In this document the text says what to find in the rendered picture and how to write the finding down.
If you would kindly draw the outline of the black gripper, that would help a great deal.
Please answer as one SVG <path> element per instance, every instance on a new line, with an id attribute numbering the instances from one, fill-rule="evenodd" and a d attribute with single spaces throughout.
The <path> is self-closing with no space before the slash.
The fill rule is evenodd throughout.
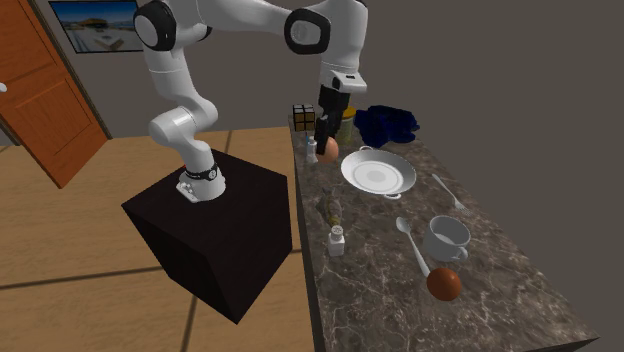
<path id="1" fill-rule="evenodd" d="M 339 92 L 321 85 L 318 105 L 322 114 L 315 121 L 314 140 L 316 154 L 324 155 L 330 132 L 337 132 L 341 125 L 344 111 L 347 109 L 351 94 Z"/>

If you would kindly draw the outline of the brown egg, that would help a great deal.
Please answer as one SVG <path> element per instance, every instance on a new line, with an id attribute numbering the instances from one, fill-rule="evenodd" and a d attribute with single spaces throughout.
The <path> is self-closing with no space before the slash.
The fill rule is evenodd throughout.
<path id="1" fill-rule="evenodd" d="M 338 155 L 339 155 L 339 146 L 337 142 L 335 141 L 334 138 L 328 137 L 326 144 L 325 144 L 324 153 L 320 154 L 319 152 L 317 152 L 316 158 L 319 163 L 330 164 L 336 161 L 336 159 L 338 158 Z"/>

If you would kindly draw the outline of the jar with yellow lid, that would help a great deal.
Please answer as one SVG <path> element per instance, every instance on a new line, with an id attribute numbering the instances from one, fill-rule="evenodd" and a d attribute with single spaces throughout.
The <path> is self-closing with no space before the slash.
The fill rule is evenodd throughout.
<path id="1" fill-rule="evenodd" d="M 355 115 L 356 109 L 352 106 L 348 106 L 343 112 L 340 128 L 335 137 L 335 140 L 339 145 L 347 145 L 351 142 Z"/>

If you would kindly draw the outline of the black and yellow puzzle cube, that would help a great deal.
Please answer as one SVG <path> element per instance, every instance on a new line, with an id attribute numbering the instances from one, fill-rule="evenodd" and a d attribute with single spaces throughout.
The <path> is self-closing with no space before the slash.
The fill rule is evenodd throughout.
<path id="1" fill-rule="evenodd" d="M 292 122 L 295 131 L 313 131 L 315 120 L 316 114 L 311 104 L 294 104 L 292 106 Z"/>

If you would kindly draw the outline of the crumpled blue cloth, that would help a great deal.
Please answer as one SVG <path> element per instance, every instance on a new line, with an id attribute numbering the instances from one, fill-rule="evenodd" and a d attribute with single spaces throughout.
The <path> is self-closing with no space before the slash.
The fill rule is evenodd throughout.
<path id="1" fill-rule="evenodd" d="M 362 141 L 373 148 L 380 148 L 388 142 L 410 143 L 420 129 L 410 111 L 385 105 L 357 110 L 354 126 L 359 130 Z"/>

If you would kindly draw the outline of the grey and yellow fish figure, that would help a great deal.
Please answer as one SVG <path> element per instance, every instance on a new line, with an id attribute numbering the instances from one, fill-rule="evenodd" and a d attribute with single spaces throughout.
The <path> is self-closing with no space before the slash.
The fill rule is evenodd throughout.
<path id="1" fill-rule="evenodd" d="M 322 189 L 322 196 L 316 205 L 316 210 L 330 227 L 341 224 L 343 208 L 333 188 Z"/>

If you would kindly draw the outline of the white salt shaker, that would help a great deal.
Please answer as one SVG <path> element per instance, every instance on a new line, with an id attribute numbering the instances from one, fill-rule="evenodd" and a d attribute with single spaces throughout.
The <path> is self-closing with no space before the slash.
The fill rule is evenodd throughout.
<path id="1" fill-rule="evenodd" d="M 327 242 L 328 253 L 331 257 L 342 256 L 345 250 L 344 229 L 340 225 L 331 227 Z"/>

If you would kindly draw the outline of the silver fork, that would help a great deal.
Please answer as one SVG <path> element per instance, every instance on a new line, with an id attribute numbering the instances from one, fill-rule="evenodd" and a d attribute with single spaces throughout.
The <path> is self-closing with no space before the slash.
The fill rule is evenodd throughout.
<path id="1" fill-rule="evenodd" d="M 432 178 L 452 197 L 454 207 L 466 215 L 471 215 L 472 212 L 460 202 L 456 195 L 446 186 L 437 174 L 432 174 Z"/>

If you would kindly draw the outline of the white spoon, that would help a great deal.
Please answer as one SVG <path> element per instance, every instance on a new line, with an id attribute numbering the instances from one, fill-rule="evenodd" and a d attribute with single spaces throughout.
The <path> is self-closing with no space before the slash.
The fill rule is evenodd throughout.
<path id="1" fill-rule="evenodd" d="M 430 269 L 428 268 L 426 262 L 424 261 L 424 258 L 422 256 L 422 254 L 420 253 L 420 251 L 419 251 L 419 249 L 418 249 L 414 239 L 411 236 L 411 226 L 410 226 L 410 224 L 403 217 L 397 217 L 395 223 L 396 223 L 397 229 L 400 232 L 404 233 L 407 236 L 407 238 L 409 239 L 409 242 L 410 242 L 410 244 L 412 246 L 412 249 L 413 249 L 414 255 L 416 257 L 417 263 L 418 263 L 418 265 L 420 267 L 420 270 L 421 270 L 422 274 L 425 277 L 428 277 L 429 274 L 430 274 Z"/>

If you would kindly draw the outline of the black robot stand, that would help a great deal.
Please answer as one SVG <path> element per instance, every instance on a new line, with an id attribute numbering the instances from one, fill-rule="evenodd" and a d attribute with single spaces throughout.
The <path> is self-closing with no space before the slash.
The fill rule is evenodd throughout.
<path id="1" fill-rule="evenodd" d="M 218 198 L 190 202 L 177 169 L 122 208 L 167 275 L 237 323 L 292 250 L 287 178 L 213 155 L 226 179 Z"/>

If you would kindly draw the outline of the white cup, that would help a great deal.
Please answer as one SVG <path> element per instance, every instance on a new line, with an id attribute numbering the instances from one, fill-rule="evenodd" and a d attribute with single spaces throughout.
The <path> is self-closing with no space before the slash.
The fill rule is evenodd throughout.
<path id="1" fill-rule="evenodd" d="M 470 230 L 456 218 L 439 215 L 427 225 L 423 245 L 435 260 L 454 262 L 466 260 L 467 246 L 471 240 Z"/>

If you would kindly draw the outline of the reddish brown ball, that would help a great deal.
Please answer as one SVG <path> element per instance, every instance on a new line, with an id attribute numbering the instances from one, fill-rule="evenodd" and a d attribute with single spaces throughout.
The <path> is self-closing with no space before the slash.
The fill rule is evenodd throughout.
<path id="1" fill-rule="evenodd" d="M 441 301 L 456 299 L 462 288 L 459 276 L 448 268 L 432 270 L 427 276 L 426 284 L 430 294 Z"/>

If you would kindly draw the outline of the orange wooden door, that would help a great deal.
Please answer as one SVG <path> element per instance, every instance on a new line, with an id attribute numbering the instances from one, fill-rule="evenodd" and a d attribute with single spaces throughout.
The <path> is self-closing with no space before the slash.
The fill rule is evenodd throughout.
<path id="1" fill-rule="evenodd" d="M 35 0 L 0 0 L 0 122 L 59 187 L 108 140 Z"/>

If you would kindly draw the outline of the white two-handled pan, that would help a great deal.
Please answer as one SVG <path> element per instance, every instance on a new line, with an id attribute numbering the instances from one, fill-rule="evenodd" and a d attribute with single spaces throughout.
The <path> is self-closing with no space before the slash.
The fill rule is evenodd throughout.
<path id="1" fill-rule="evenodd" d="M 391 152 L 362 146 L 341 162 L 344 179 L 366 193 L 398 200 L 417 181 L 410 162 Z"/>

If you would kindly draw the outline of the framed wall picture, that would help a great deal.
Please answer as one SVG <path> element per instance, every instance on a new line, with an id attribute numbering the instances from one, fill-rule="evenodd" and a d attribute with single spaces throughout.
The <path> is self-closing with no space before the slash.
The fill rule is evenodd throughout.
<path id="1" fill-rule="evenodd" d="M 141 52 L 136 0 L 53 0 L 54 15 L 76 54 Z"/>

